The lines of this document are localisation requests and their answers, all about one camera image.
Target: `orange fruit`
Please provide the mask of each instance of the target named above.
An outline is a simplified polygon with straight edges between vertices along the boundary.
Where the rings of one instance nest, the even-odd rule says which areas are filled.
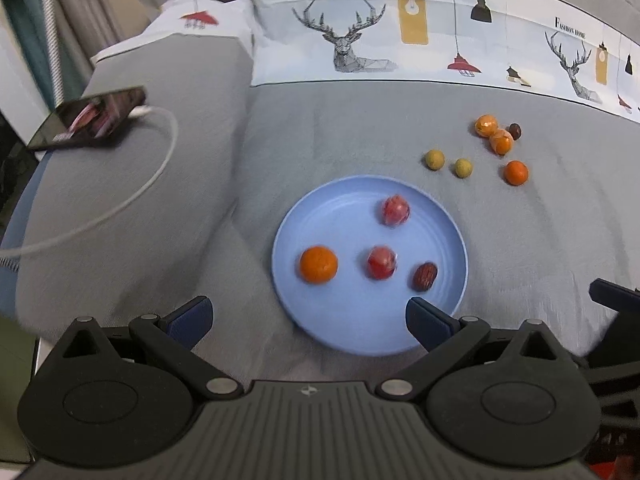
[[[324,246],[308,248],[300,257],[300,274],[309,283],[326,283],[338,272],[338,258]]]
[[[481,137],[491,137],[498,129],[498,119],[483,115],[476,121],[476,133]]]
[[[513,147],[513,137],[507,130],[498,129],[490,138],[489,143],[498,155],[506,155]]]
[[[512,160],[504,168],[504,179],[512,186],[521,186],[529,179],[529,168],[519,160]]]

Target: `plate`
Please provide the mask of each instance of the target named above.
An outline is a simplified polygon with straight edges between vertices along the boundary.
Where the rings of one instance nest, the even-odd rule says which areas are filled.
[[[382,203],[395,194],[411,207],[404,224],[382,223]],[[311,285],[299,275],[302,253],[329,247],[338,273]],[[366,271],[369,251],[387,245],[398,255],[388,280]],[[423,294],[411,288],[415,269],[434,262],[438,277]],[[271,273],[280,303],[310,336],[332,348],[364,356],[385,356],[419,346],[404,321],[407,301],[420,296],[452,316],[465,293],[466,247],[451,216],[417,187],[384,176],[358,175],[324,184],[287,213],[273,243]]]

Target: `deer illustration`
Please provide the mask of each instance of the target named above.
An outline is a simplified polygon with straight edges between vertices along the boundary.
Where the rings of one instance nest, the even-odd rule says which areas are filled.
[[[315,0],[306,6],[306,9],[302,12],[302,18],[300,18],[296,9],[291,10],[293,10],[298,21],[306,28],[322,32],[322,37],[329,43],[334,44],[334,67],[338,72],[391,72],[396,69],[396,64],[388,59],[368,59],[366,57],[357,57],[353,53],[351,45],[362,37],[360,31],[379,22],[386,9],[386,5],[384,5],[380,14],[376,14],[376,9],[367,0],[364,1],[370,9],[369,17],[362,21],[356,11],[356,23],[349,27],[349,31],[345,36],[336,36],[334,30],[324,22],[324,12],[320,14],[318,23],[309,16],[309,9]]]
[[[569,79],[571,80],[571,85],[574,87],[575,94],[580,99],[586,99],[587,101],[593,101],[595,103],[602,104],[602,100],[600,99],[600,96],[597,94],[597,92],[585,88],[576,79],[576,75],[580,71],[580,65],[584,65],[591,57],[591,50],[587,54],[587,49],[584,47],[584,42],[582,42],[582,55],[580,55],[580,53],[576,51],[576,59],[574,63],[571,66],[568,66],[566,63],[566,57],[562,53],[562,43],[559,46],[556,46],[556,44],[554,43],[556,34],[558,33],[555,32],[549,39],[548,35],[545,32],[546,42],[548,43],[551,51],[556,54],[556,56],[558,56],[562,69],[569,75]]]

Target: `tilted phone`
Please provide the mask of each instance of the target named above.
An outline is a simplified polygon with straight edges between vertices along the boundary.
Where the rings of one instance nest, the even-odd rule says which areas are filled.
[[[127,116],[145,99],[145,89],[135,87],[62,103],[38,128],[27,148],[40,152],[111,146],[120,140]]]

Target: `white logo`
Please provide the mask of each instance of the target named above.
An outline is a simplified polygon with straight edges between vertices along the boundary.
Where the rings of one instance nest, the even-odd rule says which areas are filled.
[[[307,397],[314,396],[319,391],[320,390],[318,390],[315,386],[311,386],[311,384],[308,384],[307,386],[304,386],[303,388],[301,388],[299,390],[299,392],[301,394],[303,394],[304,396],[307,396]]]

